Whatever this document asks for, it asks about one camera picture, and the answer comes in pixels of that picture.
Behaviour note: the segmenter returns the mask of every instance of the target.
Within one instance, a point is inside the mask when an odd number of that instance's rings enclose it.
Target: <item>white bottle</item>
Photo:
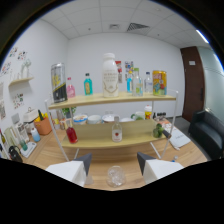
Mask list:
[[[119,117],[114,117],[115,124],[112,126],[112,140],[114,142],[122,141],[122,127],[119,124]]]
[[[103,56],[103,96],[118,97],[118,70],[115,63],[115,55],[112,53]]]
[[[146,72],[146,79],[144,80],[144,84],[145,84],[144,92],[153,93],[152,79],[150,77],[150,72]]]

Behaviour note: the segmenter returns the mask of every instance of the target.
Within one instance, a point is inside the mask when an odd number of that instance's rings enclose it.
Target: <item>shelf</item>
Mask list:
[[[165,95],[165,96],[154,96],[150,93],[143,93],[141,97],[134,97],[131,93],[119,92],[118,97],[106,98],[103,93],[95,93],[93,95],[84,96],[78,95],[74,98],[70,98],[67,101],[61,103],[53,103],[49,106],[49,109],[59,109],[59,108],[69,108],[76,106],[86,106],[86,105],[96,105],[105,103],[122,103],[122,102],[141,102],[141,101],[166,101],[166,100],[176,100],[175,97]]]
[[[113,123],[104,124],[86,124],[74,125],[78,142],[71,144],[67,135],[61,142],[62,147],[67,148],[85,148],[85,149],[106,149],[106,148],[121,148],[127,146],[136,146],[149,143],[161,138],[152,137],[154,120],[139,120],[132,122],[122,122],[122,141],[112,141],[112,126]]]
[[[30,78],[25,78],[25,79],[18,79],[18,80],[14,80],[11,83],[9,83],[9,86],[15,85],[17,83],[21,83],[21,82],[28,82],[29,80],[34,79],[34,77],[30,77]]]

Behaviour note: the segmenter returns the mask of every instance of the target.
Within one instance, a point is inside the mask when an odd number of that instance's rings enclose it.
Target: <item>bottle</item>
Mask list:
[[[153,86],[152,86],[152,79],[150,76],[150,72],[146,72],[146,79],[144,80],[144,84],[145,84],[145,92],[146,93],[153,93]]]
[[[86,73],[86,79],[84,81],[85,95],[93,94],[92,80],[89,78],[89,73]]]
[[[127,92],[132,93],[132,71],[131,70],[128,72]]]
[[[103,59],[103,96],[118,97],[118,71],[115,63],[115,55],[112,53],[107,53],[104,54]]]
[[[39,114],[40,120],[43,121],[44,118],[43,118],[42,113],[40,112],[40,110],[38,110],[38,114]]]
[[[151,118],[151,114],[152,114],[152,107],[147,105],[145,107],[145,119],[148,120]]]
[[[115,124],[112,126],[112,140],[114,142],[120,142],[122,140],[122,127],[119,124],[119,117],[114,116]]]
[[[32,130],[31,130],[31,134],[32,134],[32,136],[33,136],[33,140],[34,140],[35,142],[39,142],[39,141],[40,141],[40,135],[39,135],[39,133],[38,133],[38,131],[37,131],[36,128],[32,128]]]
[[[153,117],[154,120],[156,119],[156,113],[154,112]]]
[[[67,82],[67,87],[66,87],[66,92],[68,98],[72,98],[75,96],[75,87],[72,85],[71,77],[68,77],[68,82]]]
[[[68,136],[69,142],[71,144],[78,142],[77,135],[75,133],[74,128],[72,127],[72,121],[66,120],[64,124],[65,124],[66,134]]]
[[[142,78],[139,76],[139,68],[134,68],[134,77],[132,79],[132,95],[143,96]]]

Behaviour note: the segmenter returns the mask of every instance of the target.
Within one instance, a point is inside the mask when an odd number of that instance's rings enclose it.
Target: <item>brown door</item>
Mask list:
[[[197,47],[182,48],[180,51],[185,74],[185,98],[182,117],[191,122],[194,111],[204,108],[204,71]]]

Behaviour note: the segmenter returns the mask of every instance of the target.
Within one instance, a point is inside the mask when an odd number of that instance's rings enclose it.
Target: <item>orange bin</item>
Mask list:
[[[40,135],[48,135],[51,131],[51,124],[48,118],[45,118],[43,121],[35,122],[35,127]]]

